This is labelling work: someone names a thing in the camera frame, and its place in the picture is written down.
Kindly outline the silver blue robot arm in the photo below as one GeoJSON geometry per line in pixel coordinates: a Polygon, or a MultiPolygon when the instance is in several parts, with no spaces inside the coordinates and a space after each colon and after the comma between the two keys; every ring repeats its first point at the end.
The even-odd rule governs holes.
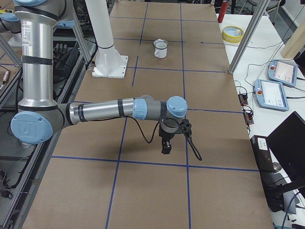
{"type": "Polygon", "coordinates": [[[100,103],[57,103],[53,97],[53,30],[60,22],[74,25],[73,2],[17,0],[14,4],[22,37],[23,98],[10,128],[21,142],[40,144],[70,125],[116,118],[155,120],[163,154],[170,153],[170,140],[176,134],[191,135],[185,119],[187,102],[179,96],[167,101],[144,95],[100,103]]]}

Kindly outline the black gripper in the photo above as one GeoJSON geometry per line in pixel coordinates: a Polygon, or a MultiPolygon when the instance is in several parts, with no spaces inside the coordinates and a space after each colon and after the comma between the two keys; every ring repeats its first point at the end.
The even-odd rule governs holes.
{"type": "Polygon", "coordinates": [[[162,139],[162,153],[170,154],[172,145],[170,144],[170,140],[174,138],[175,133],[168,133],[164,131],[162,128],[159,129],[159,137],[162,139]]]}

